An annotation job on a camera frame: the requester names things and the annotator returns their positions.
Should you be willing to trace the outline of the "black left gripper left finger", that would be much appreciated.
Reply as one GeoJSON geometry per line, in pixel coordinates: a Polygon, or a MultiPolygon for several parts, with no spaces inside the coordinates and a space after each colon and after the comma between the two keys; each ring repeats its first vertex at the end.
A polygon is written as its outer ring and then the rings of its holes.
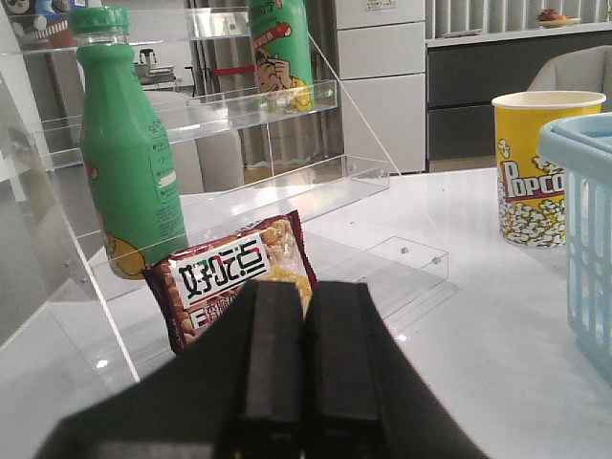
{"type": "Polygon", "coordinates": [[[302,452],[302,307],[295,284],[254,285],[246,376],[215,458],[299,458],[302,452]]]}

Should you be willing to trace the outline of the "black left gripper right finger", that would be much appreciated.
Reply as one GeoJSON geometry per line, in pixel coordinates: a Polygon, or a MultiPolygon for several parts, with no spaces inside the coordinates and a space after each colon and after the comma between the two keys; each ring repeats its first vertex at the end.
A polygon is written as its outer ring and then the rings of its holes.
{"type": "Polygon", "coordinates": [[[307,457],[484,457],[405,357],[365,284],[319,282],[305,338],[307,457]]]}

